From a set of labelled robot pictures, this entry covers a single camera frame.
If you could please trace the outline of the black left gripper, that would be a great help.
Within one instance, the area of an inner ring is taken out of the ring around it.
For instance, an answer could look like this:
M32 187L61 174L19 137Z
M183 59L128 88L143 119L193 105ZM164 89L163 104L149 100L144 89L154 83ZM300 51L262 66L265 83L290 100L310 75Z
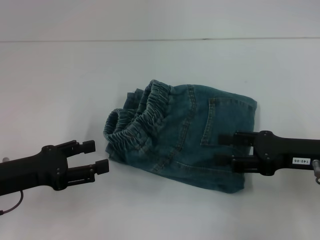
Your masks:
M0 194L2 196L38 186L49 186L55 191L95 182L95 175L109 172L109 160L68 169L67 158L96 151L94 140L76 140L59 145L44 146L33 156L2 162L0 164Z

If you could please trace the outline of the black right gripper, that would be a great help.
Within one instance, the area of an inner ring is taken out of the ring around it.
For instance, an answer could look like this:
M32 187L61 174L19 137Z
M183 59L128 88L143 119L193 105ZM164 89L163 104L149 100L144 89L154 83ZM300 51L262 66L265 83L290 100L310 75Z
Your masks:
M235 173L257 173L272 176L280 169L312 170L312 162L320 159L318 139L285 138L271 131L219 134L218 144L253 146L253 155L215 155L215 163Z

